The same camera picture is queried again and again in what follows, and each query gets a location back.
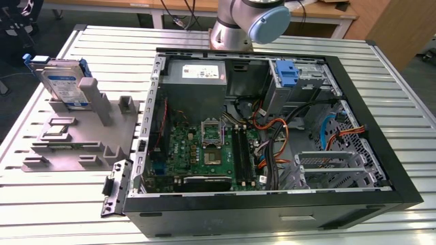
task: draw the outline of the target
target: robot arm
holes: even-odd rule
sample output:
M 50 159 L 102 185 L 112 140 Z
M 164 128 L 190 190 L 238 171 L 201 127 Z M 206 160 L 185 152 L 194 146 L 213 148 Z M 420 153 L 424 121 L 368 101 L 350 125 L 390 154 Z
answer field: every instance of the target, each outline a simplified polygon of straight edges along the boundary
M 284 33 L 290 13 L 284 0 L 220 0 L 210 33 L 216 50 L 246 51 L 252 41 L 270 43 Z

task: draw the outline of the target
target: red cable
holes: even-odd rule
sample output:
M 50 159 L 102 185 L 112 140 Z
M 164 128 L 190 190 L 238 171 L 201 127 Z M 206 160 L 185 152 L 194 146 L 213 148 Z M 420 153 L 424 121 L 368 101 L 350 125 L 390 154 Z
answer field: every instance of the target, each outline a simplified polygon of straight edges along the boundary
M 148 151 L 148 153 L 150 153 L 156 149 L 156 147 L 158 145 L 158 141 L 161 139 L 162 129 L 164 129 L 164 125 L 165 125 L 165 118 L 166 118 L 166 110 L 168 110 L 168 101 L 165 99 L 165 112 L 164 112 L 164 119 L 162 119 L 161 128 L 158 129 L 157 141 L 156 141 L 154 147 L 152 148 L 150 151 Z

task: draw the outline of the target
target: blue latch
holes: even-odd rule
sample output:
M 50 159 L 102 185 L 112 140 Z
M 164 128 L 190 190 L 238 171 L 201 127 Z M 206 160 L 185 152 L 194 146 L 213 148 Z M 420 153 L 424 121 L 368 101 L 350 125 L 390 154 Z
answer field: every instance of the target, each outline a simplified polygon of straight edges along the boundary
M 298 69 L 294 67 L 293 62 L 289 60 L 277 60 L 276 72 L 281 79 L 282 87 L 293 87 L 298 81 Z

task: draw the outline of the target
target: motherboard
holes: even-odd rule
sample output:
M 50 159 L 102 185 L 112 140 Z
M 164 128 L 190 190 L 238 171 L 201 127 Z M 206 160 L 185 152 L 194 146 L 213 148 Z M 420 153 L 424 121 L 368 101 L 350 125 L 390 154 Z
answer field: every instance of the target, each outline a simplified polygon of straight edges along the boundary
M 221 137 L 221 145 L 205 144 L 204 140 Z M 180 192 L 181 181 L 204 183 L 226 182 L 229 191 L 257 190 L 253 157 L 258 134 L 253 129 L 230 127 L 177 126 L 170 129 L 169 156 L 166 161 L 153 161 L 153 176 L 145 179 L 146 192 Z

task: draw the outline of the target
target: power supply label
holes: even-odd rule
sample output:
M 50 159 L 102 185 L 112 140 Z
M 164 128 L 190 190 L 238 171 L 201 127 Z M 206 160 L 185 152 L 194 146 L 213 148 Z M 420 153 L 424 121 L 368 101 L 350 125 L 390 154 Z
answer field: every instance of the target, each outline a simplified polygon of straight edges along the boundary
M 88 99 L 77 87 L 78 82 L 74 76 L 46 76 L 46 78 L 54 93 L 68 106 L 82 107 L 88 105 Z
M 184 65 L 182 66 L 182 78 L 205 78 L 218 79 L 220 77 L 217 65 Z

